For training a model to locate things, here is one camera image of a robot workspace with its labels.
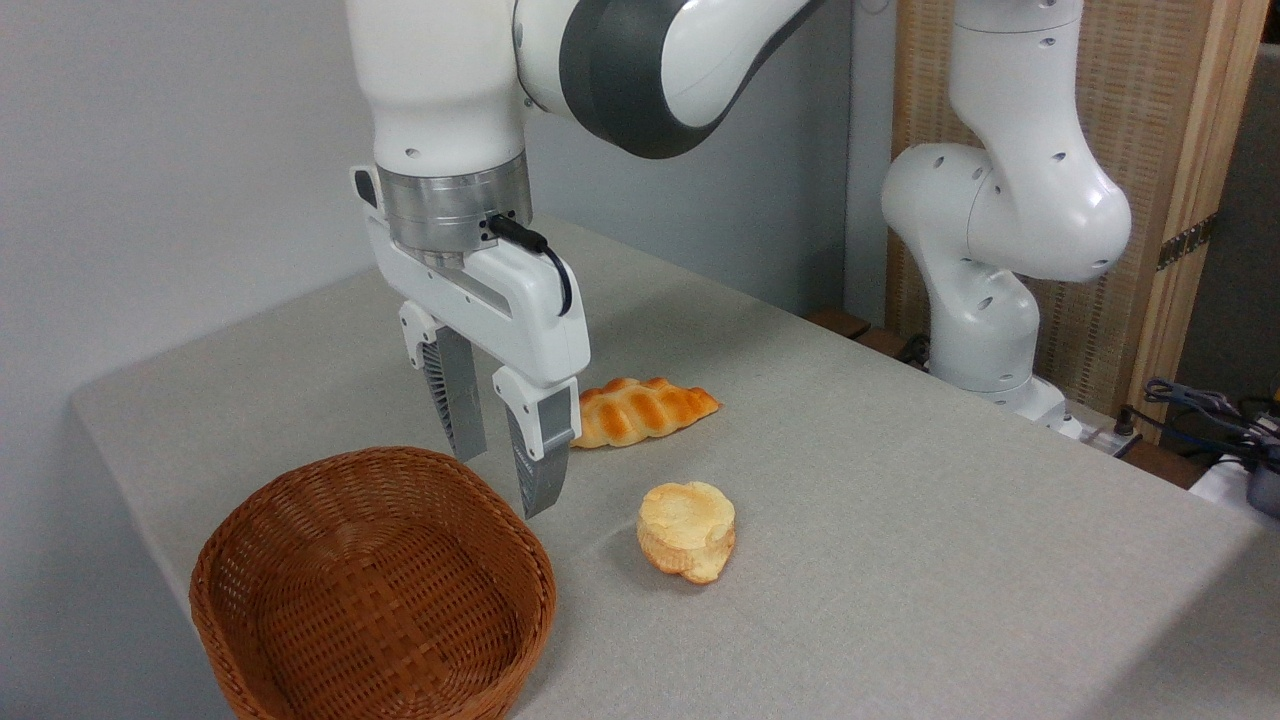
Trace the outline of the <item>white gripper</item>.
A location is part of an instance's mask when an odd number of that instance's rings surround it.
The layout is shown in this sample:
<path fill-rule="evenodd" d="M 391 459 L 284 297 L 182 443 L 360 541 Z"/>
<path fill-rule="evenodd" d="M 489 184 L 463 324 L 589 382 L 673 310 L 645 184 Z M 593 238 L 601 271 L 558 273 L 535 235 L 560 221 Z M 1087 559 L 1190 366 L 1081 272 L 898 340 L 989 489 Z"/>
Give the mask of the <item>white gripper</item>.
<path fill-rule="evenodd" d="M 467 462 L 486 452 L 472 342 L 506 365 L 493 383 L 507 406 L 524 515 L 548 510 L 581 434 L 573 375 L 590 343 L 572 270 L 490 227 L 503 217 L 532 236 L 527 168 L 412 177 L 355 167 L 351 176 L 378 266 L 407 299 L 404 345 L 452 454 Z"/>

